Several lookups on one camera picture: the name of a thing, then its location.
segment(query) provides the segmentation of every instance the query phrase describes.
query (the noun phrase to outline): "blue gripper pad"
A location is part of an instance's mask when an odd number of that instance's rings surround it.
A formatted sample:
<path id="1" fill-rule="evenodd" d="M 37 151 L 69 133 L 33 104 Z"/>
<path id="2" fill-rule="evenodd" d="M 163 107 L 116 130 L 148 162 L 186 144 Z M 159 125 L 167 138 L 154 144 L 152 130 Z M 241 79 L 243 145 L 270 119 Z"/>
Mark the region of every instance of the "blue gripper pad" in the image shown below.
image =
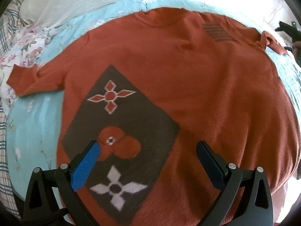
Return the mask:
<path id="1" fill-rule="evenodd" d="M 100 155 L 100 145 L 94 142 L 89 151 L 86 153 L 82 161 L 72 173 L 71 187 L 74 191 L 84 186 L 89 174 L 92 171 L 98 157 Z"/>

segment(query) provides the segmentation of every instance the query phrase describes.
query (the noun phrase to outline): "checkered blanket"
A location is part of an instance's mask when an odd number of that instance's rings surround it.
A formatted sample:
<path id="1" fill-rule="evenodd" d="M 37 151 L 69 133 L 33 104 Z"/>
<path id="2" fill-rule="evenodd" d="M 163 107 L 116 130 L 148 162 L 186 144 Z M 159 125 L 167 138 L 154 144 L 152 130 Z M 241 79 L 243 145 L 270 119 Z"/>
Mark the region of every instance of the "checkered blanket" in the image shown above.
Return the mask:
<path id="1" fill-rule="evenodd" d="M 3 112 L 0 102 L 0 201 L 5 208 L 20 218 L 16 202 L 13 195 L 13 188 L 8 174 L 6 155 L 6 115 Z"/>
<path id="2" fill-rule="evenodd" d="M 12 0 L 0 18 L 0 58 L 13 45 L 15 33 L 21 29 L 19 11 L 23 0 Z"/>

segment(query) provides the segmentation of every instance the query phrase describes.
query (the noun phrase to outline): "orange flower motif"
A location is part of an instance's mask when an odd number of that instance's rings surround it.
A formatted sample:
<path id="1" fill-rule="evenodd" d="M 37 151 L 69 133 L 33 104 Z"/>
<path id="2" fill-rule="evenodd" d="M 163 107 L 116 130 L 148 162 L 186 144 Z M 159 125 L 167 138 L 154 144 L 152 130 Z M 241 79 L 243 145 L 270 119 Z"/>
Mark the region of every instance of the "orange flower motif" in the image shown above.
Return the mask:
<path id="1" fill-rule="evenodd" d="M 99 133 L 97 141 L 100 145 L 98 161 L 104 161 L 112 153 L 121 159 L 134 158 L 141 150 L 140 142 L 126 136 L 118 127 L 106 127 Z"/>

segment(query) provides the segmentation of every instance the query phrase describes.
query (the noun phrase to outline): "metal screw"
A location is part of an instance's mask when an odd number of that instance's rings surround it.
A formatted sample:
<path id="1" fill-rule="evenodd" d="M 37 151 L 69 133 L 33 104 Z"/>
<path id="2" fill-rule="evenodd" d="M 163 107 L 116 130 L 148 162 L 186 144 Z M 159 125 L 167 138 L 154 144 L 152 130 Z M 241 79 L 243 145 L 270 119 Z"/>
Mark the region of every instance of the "metal screw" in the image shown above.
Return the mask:
<path id="1" fill-rule="evenodd" d="M 40 168 L 39 168 L 39 167 L 36 167 L 36 168 L 33 170 L 34 173 L 38 173 L 39 171 L 40 171 Z"/>
<path id="2" fill-rule="evenodd" d="M 257 171 L 258 172 L 263 172 L 263 168 L 262 167 L 257 167 Z"/>
<path id="3" fill-rule="evenodd" d="M 66 169 L 67 167 L 68 167 L 68 164 L 67 164 L 67 163 L 63 163 L 63 164 L 61 164 L 61 166 L 60 166 L 60 168 L 61 168 L 62 170 Z"/>
<path id="4" fill-rule="evenodd" d="M 236 169 L 236 165 L 234 163 L 229 163 L 228 166 L 230 169 Z"/>

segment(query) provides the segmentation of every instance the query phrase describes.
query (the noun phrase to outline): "hand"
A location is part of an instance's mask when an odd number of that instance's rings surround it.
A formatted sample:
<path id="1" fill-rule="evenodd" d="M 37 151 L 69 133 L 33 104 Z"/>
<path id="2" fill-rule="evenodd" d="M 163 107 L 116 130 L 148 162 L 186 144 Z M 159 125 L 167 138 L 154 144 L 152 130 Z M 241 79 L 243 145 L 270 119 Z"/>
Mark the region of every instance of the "hand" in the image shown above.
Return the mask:
<path id="1" fill-rule="evenodd" d="M 297 61 L 297 54 L 299 50 L 301 50 L 301 41 L 295 41 L 293 43 L 293 55 L 296 61 Z"/>

